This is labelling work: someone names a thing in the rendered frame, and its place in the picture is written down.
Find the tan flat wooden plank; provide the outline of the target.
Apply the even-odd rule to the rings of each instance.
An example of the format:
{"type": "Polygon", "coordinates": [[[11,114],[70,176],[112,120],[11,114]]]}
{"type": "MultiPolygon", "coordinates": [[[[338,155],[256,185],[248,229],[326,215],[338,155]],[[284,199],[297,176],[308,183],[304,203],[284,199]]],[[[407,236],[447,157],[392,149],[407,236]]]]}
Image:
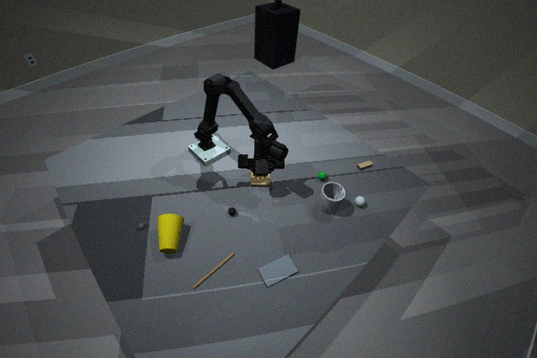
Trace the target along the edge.
{"type": "Polygon", "coordinates": [[[370,161],[367,161],[367,162],[364,162],[364,163],[360,163],[357,165],[357,168],[359,170],[362,170],[362,169],[366,169],[366,168],[369,168],[369,167],[372,167],[373,166],[373,163],[370,161]]]}

